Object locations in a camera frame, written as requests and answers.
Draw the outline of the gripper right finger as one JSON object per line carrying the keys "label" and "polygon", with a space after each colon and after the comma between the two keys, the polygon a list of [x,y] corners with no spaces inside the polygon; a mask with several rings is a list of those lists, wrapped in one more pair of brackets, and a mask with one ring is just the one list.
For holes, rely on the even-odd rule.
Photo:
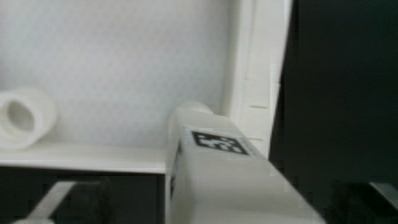
{"label": "gripper right finger", "polygon": [[356,182],[334,185],[331,224],[398,224],[398,184]]}

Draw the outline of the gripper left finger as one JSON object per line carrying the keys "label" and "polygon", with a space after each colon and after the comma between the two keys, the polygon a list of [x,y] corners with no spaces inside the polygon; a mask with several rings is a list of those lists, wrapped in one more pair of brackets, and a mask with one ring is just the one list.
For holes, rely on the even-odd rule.
{"label": "gripper left finger", "polygon": [[114,224],[107,181],[57,181],[27,216],[11,224]]}

